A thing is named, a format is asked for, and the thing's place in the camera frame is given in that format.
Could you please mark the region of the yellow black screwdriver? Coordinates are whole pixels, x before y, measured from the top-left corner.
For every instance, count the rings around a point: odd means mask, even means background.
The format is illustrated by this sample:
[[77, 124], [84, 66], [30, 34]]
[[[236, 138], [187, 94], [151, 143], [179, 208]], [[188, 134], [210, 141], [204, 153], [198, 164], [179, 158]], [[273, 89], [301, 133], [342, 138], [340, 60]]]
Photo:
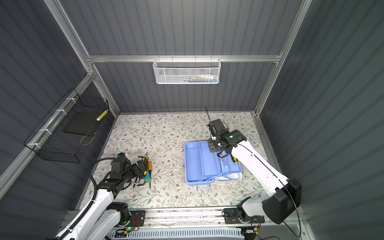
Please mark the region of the yellow black screwdriver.
[[232, 158], [232, 161], [234, 164], [237, 164], [239, 161], [236, 157], [234, 157], [233, 155], [231, 155], [231, 158]]

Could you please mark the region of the white blue plastic toolbox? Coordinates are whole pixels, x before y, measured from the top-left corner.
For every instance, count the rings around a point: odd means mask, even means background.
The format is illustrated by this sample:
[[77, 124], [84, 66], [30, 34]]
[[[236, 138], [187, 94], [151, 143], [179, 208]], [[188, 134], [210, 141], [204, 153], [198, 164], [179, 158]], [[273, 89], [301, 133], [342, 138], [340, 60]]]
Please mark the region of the white blue plastic toolbox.
[[189, 186], [209, 185], [217, 182], [234, 182], [243, 178], [242, 167], [231, 156], [220, 158], [212, 153], [209, 143], [187, 142], [185, 150], [185, 178]]

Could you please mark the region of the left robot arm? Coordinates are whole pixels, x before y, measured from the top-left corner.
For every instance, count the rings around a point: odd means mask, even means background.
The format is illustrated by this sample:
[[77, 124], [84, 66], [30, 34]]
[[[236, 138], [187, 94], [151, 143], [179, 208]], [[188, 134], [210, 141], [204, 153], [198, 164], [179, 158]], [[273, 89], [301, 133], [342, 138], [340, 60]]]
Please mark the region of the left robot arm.
[[140, 221], [131, 216], [128, 204], [116, 202], [117, 195], [128, 188], [133, 179], [140, 180], [148, 172], [148, 157], [131, 163], [124, 153], [117, 157], [101, 158], [95, 164], [110, 160], [111, 171], [97, 183], [92, 174], [94, 192], [87, 205], [55, 237], [55, 240], [108, 240], [108, 233], [117, 227], [123, 233], [140, 226]]

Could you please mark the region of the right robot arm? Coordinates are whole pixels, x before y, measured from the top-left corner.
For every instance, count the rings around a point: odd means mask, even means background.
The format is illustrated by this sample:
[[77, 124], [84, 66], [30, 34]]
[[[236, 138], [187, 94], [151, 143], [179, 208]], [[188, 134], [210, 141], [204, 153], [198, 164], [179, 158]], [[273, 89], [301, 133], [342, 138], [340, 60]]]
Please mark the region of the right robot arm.
[[249, 222], [255, 216], [266, 216], [273, 223], [281, 224], [301, 204], [302, 185], [297, 179], [289, 180], [273, 168], [238, 130], [230, 131], [220, 119], [207, 125], [211, 139], [208, 141], [212, 153], [218, 157], [230, 156], [233, 163], [243, 164], [264, 188], [264, 200], [248, 197], [237, 205], [238, 218]]

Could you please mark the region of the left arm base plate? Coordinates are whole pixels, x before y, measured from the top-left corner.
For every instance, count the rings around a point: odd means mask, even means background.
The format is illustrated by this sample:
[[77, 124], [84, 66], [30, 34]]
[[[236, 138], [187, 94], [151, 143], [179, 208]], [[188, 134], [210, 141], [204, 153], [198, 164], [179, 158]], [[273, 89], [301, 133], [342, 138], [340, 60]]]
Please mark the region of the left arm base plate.
[[120, 221], [116, 227], [122, 228], [139, 228], [144, 225], [145, 222], [146, 211], [144, 210], [136, 210], [130, 211], [130, 218], [128, 220]]

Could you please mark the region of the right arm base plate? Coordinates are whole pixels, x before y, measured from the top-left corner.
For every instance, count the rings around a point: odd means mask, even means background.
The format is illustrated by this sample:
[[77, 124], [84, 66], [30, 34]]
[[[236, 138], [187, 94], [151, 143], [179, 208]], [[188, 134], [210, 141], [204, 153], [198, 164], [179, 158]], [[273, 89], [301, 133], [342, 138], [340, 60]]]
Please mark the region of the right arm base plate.
[[264, 216], [248, 216], [243, 210], [235, 208], [224, 208], [222, 216], [226, 224], [263, 224]]

